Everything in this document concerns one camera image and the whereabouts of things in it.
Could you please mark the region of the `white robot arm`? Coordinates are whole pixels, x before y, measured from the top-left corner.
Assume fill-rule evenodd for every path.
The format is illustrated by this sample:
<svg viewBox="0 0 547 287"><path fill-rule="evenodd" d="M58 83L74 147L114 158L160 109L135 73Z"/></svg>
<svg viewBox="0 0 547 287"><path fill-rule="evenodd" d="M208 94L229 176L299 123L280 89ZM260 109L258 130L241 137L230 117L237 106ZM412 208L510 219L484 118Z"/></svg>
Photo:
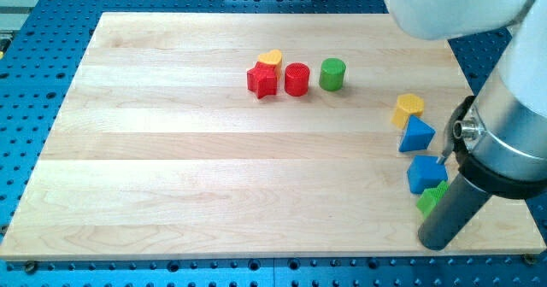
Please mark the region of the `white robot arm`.
<svg viewBox="0 0 547 287"><path fill-rule="evenodd" d="M546 0L384 0L407 34L448 39L515 25L474 99L445 129L445 161L492 195L527 199L546 189Z"/></svg>

